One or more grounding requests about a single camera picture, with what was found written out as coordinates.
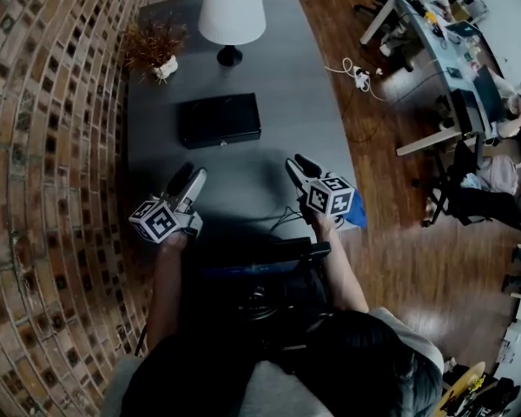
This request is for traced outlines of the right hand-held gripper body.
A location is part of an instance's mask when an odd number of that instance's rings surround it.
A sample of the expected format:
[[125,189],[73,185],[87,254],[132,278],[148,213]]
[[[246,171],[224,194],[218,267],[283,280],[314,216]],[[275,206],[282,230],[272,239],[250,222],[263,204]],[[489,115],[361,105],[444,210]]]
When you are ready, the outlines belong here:
[[346,179],[329,172],[322,177],[300,178],[298,199],[300,212],[307,224],[311,225],[316,214],[338,221],[351,211],[356,192]]

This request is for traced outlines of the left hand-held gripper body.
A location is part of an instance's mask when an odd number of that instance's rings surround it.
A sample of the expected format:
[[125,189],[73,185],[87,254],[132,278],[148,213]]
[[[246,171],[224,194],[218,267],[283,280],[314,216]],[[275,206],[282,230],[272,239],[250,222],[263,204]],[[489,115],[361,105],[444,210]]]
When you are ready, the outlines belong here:
[[129,216],[129,222],[144,240],[156,244],[178,231],[196,237],[203,225],[194,209],[199,194],[199,191],[191,190],[179,195],[153,196]]

